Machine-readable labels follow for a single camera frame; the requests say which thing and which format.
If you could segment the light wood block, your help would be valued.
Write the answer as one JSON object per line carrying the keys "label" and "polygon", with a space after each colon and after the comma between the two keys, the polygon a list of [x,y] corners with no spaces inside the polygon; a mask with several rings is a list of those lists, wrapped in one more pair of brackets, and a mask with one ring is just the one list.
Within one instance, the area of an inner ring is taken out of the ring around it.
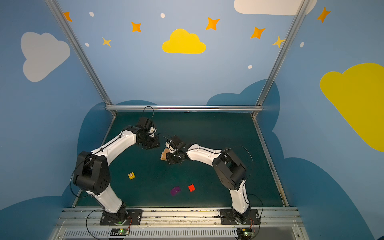
{"label": "light wood block", "polygon": [[167,153],[169,153],[169,149],[165,149],[163,152],[162,152],[162,155],[161,155],[161,158],[167,158]]}

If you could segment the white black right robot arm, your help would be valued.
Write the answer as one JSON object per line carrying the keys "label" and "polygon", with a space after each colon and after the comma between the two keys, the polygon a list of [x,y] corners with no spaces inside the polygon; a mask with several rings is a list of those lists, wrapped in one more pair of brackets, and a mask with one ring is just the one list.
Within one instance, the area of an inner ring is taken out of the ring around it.
{"label": "white black right robot arm", "polygon": [[231,220],[239,224],[247,222],[252,208],[246,191],[247,167],[232,149],[213,150],[187,144],[178,136],[167,140],[166,147],[169,150],[166,160],[170,165],[190,160],[213,167],[220,182],[230,191]]}

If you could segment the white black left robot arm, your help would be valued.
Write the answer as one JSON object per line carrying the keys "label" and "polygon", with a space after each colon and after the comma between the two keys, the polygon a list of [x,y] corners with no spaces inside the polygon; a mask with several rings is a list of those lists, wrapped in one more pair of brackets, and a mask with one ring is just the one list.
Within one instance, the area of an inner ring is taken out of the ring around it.
{"label": "white black left robot arm", "polygon": [[129,224],[126,204],[114,192],[111,184],[111,165],[128,148],[138,145],[145,150],[160,146],[157,128],[153,120],[139,118],[134,126],[126,126],[116,137],[90,152],[83,151],[77,157],[71,176],[73,185],[94,198],[102,207],[103,226]]}

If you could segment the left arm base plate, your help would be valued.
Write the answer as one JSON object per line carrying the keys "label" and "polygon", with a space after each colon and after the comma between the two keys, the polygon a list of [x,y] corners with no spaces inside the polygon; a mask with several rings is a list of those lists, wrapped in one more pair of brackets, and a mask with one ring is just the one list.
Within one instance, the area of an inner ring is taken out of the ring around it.
{"label": "left arm base plate", "polygon": [[142,210],[122,209],[117,213],[102,211],[100,226],[138,226],[141,223]]}

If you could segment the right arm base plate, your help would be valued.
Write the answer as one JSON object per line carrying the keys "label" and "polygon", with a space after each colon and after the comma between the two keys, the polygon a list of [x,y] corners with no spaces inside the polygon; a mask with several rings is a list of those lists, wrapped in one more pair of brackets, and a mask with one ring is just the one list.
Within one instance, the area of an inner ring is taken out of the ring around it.
{"label": "right arm base plate", "polygon": [[222,225],[259,225],[261,223],[261,217],[257,209],[248,209],[243,214],[239,214],[233,209],[221,209],[218,216]]}

